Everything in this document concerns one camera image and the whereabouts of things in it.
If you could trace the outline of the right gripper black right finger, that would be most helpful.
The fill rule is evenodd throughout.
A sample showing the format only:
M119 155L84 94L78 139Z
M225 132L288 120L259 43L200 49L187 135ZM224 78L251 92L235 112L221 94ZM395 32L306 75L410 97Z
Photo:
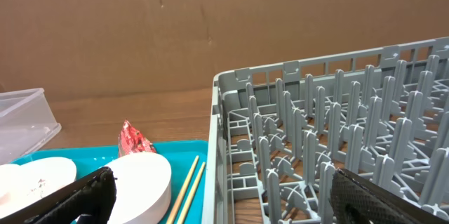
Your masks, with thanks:
M333 175L330 205L343 224L448 224L376 184L346 169Z

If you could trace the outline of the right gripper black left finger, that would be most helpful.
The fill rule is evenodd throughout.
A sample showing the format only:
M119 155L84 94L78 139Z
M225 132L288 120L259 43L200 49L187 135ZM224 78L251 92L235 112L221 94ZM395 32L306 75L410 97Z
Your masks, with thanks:
M2 218L1 224L106 224L116 192L116 178L105 166Z

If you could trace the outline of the red snack wrapper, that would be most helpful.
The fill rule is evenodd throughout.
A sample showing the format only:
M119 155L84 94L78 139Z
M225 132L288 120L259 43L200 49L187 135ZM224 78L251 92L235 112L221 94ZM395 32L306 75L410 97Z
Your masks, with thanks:
M126 119L118 137L119 157L139 153L157 153L156 148L138 129Z

